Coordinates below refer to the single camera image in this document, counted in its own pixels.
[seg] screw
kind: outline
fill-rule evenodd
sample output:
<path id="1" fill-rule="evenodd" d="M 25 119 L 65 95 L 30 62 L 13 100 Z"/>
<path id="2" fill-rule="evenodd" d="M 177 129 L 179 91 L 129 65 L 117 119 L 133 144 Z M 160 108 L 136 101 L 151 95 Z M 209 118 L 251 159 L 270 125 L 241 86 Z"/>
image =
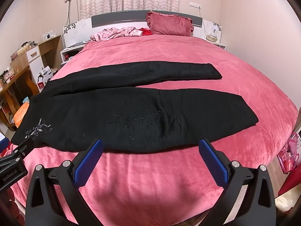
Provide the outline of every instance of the screw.
<path id="1" fill-rule="evenodd" d="M 232 166 L 234 166 L 234 167 L 239 167 L 240 164 L 239 164 L 238 161 L 232 161 Z"/>
<path id="2" fill-rule="evenodd" d="M 36 170 L 37 171 L 40 171 L 41 169 L 42 169 L 42 165 L 41 164 L 39 164 L 39 165 L 36 166 Z"/>
<path id="3" fill-rule="evenodd" d="M 261 171 L 266 171 L 266 166 L 265 165 L 260 165 Z"/>
<path id="4" fill-rule="evenodd" d="M 64 161 L 63 162 L 63 167 L 69 167 L 71 164 L 71 161 Z"/>

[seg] bed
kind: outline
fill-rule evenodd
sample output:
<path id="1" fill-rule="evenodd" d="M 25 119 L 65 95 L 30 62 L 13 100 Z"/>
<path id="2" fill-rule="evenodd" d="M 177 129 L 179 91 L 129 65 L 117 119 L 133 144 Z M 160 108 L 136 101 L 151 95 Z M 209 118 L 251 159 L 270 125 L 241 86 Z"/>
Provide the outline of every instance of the bed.
<path id="1" fill-rule="evenodd" d="M 298 114 L 292 101 L 258 70 L 196 37 L 150 35 L 91 42 L 53 79 L 87 68 L 151 60 L 211 63 L 223 78 L 142 87 L 229 92 L 241 95 L 252 108 L 259 119 L 255 126 L 213 142 L 215 149 L 224 152 L 230 160 L 254 168 L 268 164 L 291 134 Z M 37 164 L 55 167 L 75 156 L 76 153 L 50 147 L 34 149 L 24 160 L 29 174 L 12 187 L 15 197 L 26 204 L 31 175 Z M 215 184 L 195 146 L 154 154 L 106 152 L 80 192 L 105 226 L 150 223 L 167 226 L 210 209 L 222 188 Z M 59 188 L 57 193 L 67 218 L 74 221 Z"/>

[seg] cardboard box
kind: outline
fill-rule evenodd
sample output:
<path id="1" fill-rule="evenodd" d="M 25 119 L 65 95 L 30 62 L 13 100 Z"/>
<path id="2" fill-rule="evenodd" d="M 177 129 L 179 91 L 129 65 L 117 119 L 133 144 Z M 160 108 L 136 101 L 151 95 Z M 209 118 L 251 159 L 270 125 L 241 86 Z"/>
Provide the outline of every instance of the cardboard box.
<path id="1" fill-rule="evenodd" d="M 53 73 L 51 72 L 51 69 L 49 66 L 47 66 L 45 69 L 43 69 L 38 77 L 38 87 L 39 91 L 41 92 L 43 88 L 45 87 L 46 83 L 50 81 L 50 79 L 53 77 Z"/>

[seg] gray headboard panel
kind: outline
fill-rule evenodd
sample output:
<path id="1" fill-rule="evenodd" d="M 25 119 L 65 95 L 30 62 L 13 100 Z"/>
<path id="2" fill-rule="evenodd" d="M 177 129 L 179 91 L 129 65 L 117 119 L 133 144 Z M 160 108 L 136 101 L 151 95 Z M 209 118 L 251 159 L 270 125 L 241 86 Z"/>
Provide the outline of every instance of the gray headboard panel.
<path id="1" fill-rule="evenodd" d="M 146 14 L 149 11 L 150 10 L 131 10 L 131 11 L 120 11 L 120 12 L 94 15 L 91 17 L 92 28 L 99 27 L 102 25 L 114 24 L 114 23 L 146 21 Z M 154 11 L 158 13 L 164 13 L 164 14 L 177 14 L 179 16 L 191 18 L 193 25 L 202 27 L 203 19 L 201 17 L 184 14 L 184 13 L 169 12 L 169 11 L 158 11 L 158 10 L 154 10 Z"/>

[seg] bag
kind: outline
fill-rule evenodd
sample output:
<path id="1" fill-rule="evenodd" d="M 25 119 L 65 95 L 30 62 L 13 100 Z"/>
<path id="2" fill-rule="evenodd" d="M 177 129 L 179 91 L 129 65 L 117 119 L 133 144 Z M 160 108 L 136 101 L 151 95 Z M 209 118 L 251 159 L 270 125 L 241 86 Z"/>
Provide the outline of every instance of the bag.
<path id="1" fill-rule="evenodd" d="M 277 158 L 284 174 L 292 171 L 298 163 L 299 154 L 297 153 L 298 134 L 292 133 Z"/>
<path id="2" fill-rule="evenodd" d="M 298 134 L 298 145 L 297 145 L 297 153 L 300 155 L 301 153 L 301 137 Z M 301 164 L 301 159 L 299 159 L 299 161 L 297 162 L 297 166 L 299 166 Z"/>

